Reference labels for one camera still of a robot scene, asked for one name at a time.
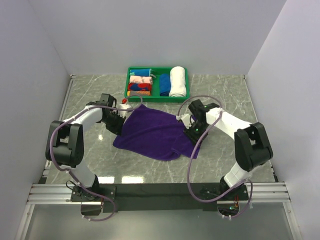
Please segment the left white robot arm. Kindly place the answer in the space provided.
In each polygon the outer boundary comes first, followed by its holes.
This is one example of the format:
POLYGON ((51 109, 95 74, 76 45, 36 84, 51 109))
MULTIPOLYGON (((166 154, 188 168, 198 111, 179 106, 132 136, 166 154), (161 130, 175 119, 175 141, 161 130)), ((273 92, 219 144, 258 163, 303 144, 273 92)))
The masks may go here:
POLYGON ((84 161, 85 132, 93 125, 103 123, 109 132, 121 135, 130 108, 126 99, 117 104, 116 98, 103 93, 98 101, 87 103, 83 110, 72 117, 55 120, 49 126, 46 159, 59 171, 68 173, 89 201, 97 200, 102 190, 98 177, 84 161))

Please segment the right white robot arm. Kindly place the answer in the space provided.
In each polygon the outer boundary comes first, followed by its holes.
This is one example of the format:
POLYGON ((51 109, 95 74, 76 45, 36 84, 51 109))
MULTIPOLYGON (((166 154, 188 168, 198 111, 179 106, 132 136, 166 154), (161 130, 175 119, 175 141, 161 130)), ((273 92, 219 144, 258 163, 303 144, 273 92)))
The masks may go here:
POLYGON ((211 128, 216 127, 234 142, 235 164, 220 180, 220 195, 230 200, 252 172, 273 158, 273 150, 264 125, 250 123, 225 111, 216 103, 204 105, 197 99, 188 106, 191 114, 177 115, 184 125, 184 134, 194 144, 192 160, 211 128))

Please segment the purple towel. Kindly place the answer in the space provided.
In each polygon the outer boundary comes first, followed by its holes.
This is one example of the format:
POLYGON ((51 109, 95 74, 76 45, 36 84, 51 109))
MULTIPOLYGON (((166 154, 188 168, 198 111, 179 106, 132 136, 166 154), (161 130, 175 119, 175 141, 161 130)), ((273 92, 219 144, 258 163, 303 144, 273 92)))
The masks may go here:
POLYGON ((184 129, 175 115, 142 104, 125 121, 113 146, 160 161, 189 158, 194 144, 184 129))

